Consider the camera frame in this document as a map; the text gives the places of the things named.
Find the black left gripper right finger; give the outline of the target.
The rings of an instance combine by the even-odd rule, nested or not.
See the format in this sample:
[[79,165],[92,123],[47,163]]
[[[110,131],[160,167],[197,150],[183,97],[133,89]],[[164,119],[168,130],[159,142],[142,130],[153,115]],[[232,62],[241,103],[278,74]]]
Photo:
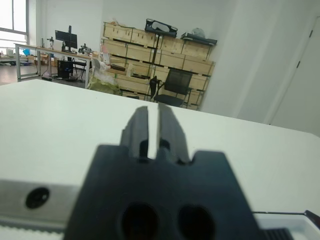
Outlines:
[[190,163],[185,133],[171,107],[160,103],[158,105],[157,144],[165,148],[175,163],[186,165]]

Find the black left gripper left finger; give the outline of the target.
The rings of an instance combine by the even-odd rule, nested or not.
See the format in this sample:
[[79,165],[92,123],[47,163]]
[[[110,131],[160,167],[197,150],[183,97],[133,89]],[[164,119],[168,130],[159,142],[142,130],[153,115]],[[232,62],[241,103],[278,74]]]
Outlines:
[[138,107],[122,130],[120,145],[134,158],[147,158],[149,148],[148,107]]

